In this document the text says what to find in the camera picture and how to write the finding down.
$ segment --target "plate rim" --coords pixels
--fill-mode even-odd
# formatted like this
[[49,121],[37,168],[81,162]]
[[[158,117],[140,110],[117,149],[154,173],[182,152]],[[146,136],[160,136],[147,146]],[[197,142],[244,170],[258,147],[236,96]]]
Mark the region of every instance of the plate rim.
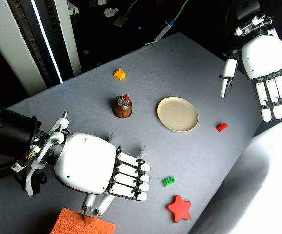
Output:
[[184,99],[184,98],[181,98],[181,97],[165,97],[164,99],[162,99],[162,100],[158,103],[157,108],[156,108],[156,113],[157,113],[157,116],[158,116],[160,122],[161,122],[166,128],[168,128],[168,129],[170,129],[170,130],[172,130],[172,131],[174,131],[174,132],[186,133],[186,132],[192,131],[192,130],[198,125],[199,120],[200,120],[200,116],[199,116],[199,113],[198,113],[197,109],[195,108],[195,106],[194,106],[191,102],[189,102],[189,103],[193,106],[193,108],[194,108],[194,110],[196,111],[196,114],[197,114],[197,116],[198,116],[198,120],[197,120],[197,122],[196,122],[196,124],[194,125],[193,128],[191,128],[191,129],[189,129],[189,130],[185,130],[185,131],[179,131],[179,130],[175,130],[175,129],[172,129],[172,128],[166,126],[166,125],[162,122],[162,120],[161,120],[161,118],[160,118],[160,115],[159,115],[159,106],[161,105],[161,103],[162,103],[164,100],[170,99],[170,98],[177,98],[177,99],[181,99],[181,100],[184,100],[184,101],[189,102],[188,100],[186,100],[186,99]]

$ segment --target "green cable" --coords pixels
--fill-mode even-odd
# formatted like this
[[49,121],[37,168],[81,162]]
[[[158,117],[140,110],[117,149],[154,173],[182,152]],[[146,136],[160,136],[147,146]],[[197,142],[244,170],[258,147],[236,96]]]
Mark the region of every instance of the green cable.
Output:
[[187,4],[189,0],[186,0],[185,3],[182,5],[180,11],[178,12],[178,14],[176,15],[176,17],[174,18],[174,20],[176,20],[178,18],[178,16],[180,15],[181,11],[184,9],[185,5]]

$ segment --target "crumpled paper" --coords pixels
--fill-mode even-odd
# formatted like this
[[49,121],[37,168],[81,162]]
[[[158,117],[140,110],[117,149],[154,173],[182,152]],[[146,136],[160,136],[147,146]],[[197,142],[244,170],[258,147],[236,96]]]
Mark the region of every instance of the crumpled paper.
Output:
[[115,15],[116,12],[118,12],[117,7],[115,9],[106,8],[105,11],[104,11],[104,14],[105,14],[106,17],[111,17],[111,16]]

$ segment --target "orange textured mat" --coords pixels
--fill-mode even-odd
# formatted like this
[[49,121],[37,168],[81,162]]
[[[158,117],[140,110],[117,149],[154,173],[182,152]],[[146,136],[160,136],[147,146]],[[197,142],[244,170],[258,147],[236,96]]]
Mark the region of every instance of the orange textured mat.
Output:
[[102,220],[86,224],[83,215],[63,208],[51,234],[112,234],[116,225]]

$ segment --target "gray tabletop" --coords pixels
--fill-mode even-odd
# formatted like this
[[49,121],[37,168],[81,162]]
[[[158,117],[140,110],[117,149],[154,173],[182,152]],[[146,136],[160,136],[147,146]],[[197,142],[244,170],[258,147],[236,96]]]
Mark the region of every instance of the gray tabletop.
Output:
[[[107,139],[114,131],[112,143],[133,156],[146,144],[142,158],[151,165],[148,200],[115,198],[101,219],[116,224],[117,234],[184,234],[261,122],[251,83],[241,73],[236,73],[230,96],[220,97],[222,81],[218,75],[223,67],[224,61],[176,33],[11,109],[37,116],[43,130],[68,110],[71,132]],[[128,73],[122,81],[113,77],[119,68]],[[112,114],[112,102],[115,96],[126,93],[133,102],[133,113],[127,119],[118,119]],[[196,107],[200,120],[193,131],[177,133],[160,123],[157,104],[171,96],[182,97]],[[216,125],[223,122],[229,127],[219,133]],[[85,194],[57,182],[52,166],[45,172],[48,182],[32,198],[12,177],[0,180],[0,233],[50,232],[62,207],[80,211]],[[170,176],[177,182],[164,187],[162,181]],[[192,202],[191,221],[172,221],[166,205],[175,195]]]

